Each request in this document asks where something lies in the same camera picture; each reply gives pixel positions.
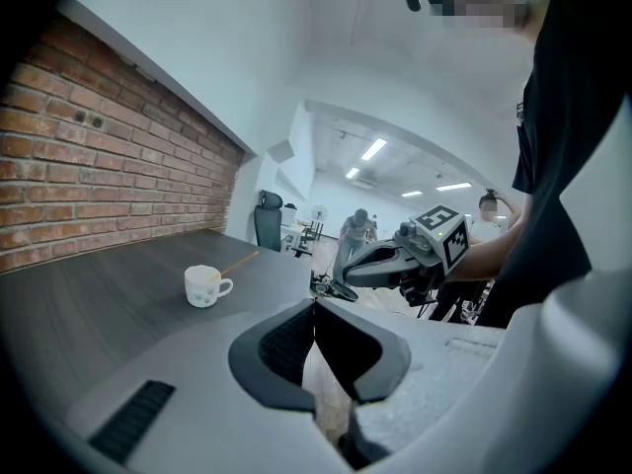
fluorescent light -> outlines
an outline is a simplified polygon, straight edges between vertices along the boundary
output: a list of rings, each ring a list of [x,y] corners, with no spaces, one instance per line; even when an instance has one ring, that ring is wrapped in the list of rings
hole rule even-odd
[[[472,185],[469,183],[459,183],[458,185],[439,186],[437,189],[440,192],[447,192],[448,190],[458,190],[459,188],[470,188]]]
[[[364,160],[365,162],[367,162],[368,160],[370,160],[373,155],[379,151],[382,147],[384,147],[386,145],[386,140],[384,140],[383,138],[378,138],[375,142],[373,142],[373,144],[371,145],[371,147],[368,148],[368,151],[366,151],[363,155],[362,155],[362,160]]]

ceiling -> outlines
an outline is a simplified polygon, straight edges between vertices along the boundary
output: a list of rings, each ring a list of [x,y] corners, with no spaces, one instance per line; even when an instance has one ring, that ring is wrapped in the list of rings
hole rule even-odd
[[[498,120],[514,118],[519,90],[531,70],[532,50],[497,30],[466,29],[431,16],[428,5],[410,12],[404,0],[311,0],[312,40],[319,46],[385,47],[403,58],[418,85]]]
[[[360,172],[349,180],[351,185],[356,186],[356,178],[369,179],[377,191],[414,209],[441,203],[458,212],[476,215],[478,200],[485,194],[485,189],[474,180],[426,151],[359,124],[315,115],[313,136],[317,171],[343,178],[352,167],[358,167]],[[387,144],[369,161],[361,160],[377,137],[385,139]],[[457,183],[470,183],[472,188],[436,190],[436,187]],[[423,194],[401,197],[412,191]],[[500,206],[499,213],[506,214]]]

office chair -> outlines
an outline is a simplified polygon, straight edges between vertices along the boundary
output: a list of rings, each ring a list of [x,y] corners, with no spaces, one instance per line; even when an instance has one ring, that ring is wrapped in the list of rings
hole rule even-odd
[[[280,253],[280,208],[283,199],[272,192],[261,190],[259,205],[255,207],[255,233],[257,245],[262,248],[272,249]],[[303,248],[291,248],[295,252],[294,257],[312,254]]]

black slot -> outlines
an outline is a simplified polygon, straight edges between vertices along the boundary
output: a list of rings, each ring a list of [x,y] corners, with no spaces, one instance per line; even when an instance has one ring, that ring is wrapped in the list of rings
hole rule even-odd
[[[175,391],[167,383],[145,382],[89,443],[111,460],[124,464]]]

dark gray desk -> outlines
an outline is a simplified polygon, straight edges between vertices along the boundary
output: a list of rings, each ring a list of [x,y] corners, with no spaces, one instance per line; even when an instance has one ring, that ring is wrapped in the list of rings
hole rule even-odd
[[[185,297],[192,265],[226,269],[234,288],[208,309]],[[60,418],[96,383],[196,323],[276,309],[309,294],[310,260],[201,230],[0,276],[0,333],[42,408]]]

